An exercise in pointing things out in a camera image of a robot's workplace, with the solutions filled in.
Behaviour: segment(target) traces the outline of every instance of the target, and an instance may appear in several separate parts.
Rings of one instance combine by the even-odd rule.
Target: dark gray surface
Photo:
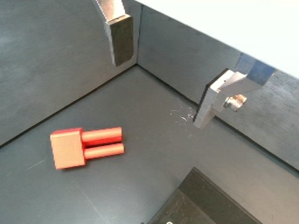
[[[277,72],[267,84],[246,93],[235,113],[218,117],[299,170],[299,80]]]
[[[262,224],[195,167],[149,224]]]
[[[141,4],[126,0],[135,19]],[[91,0],[0,1],[0,145],[137,63],[115,68]]]
[[[234,68],[241,52],[145,7],[138,64],[193,101],[201,102],[206,85],[226,68]]]
[[[298,173],[195,109],[134,67],[0,150],[0,222],[147,223],[195,166],[263,223],[297,223]],[[118,125],[125,155],[55,170],[55,130]]]

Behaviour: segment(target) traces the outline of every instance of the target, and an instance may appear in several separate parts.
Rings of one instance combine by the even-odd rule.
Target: gray wall
[[[91,0],[3,0],[0,7],[0,145],[137,63],[114,67]],[[135,19],[141,4],[126,0]]]
[[[221,72],[235,68],[241,52],[145,7],[138,63],[193,101]],[[246,94],[247,103],[219,118],[299,169],[299,80],[277,72]]]
[[[235,67],[239,55],[218,40],[143,8],[138,64],[193,101],[201,101],[206,85],[225,68]]]

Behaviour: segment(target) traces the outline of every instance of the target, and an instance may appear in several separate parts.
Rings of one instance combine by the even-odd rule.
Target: white panel
[[[299,78],[299,1],[138,2]]]

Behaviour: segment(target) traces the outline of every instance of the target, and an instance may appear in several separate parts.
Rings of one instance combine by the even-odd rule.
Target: silver bolt
[[[247,97],[243,94],[238,94],[234,97],[227,98],[225,108],[231,108],[235,111],[243,106],[247,101]]]

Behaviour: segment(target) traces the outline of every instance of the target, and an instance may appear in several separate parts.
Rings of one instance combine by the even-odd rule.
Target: red block
[[[85,165],[90,158],[125,153],[122,128],[83,131],[83,128],[57,130],[51,134],[51,147],[57,169]],[[110,144],[89,148],[93,145]]]

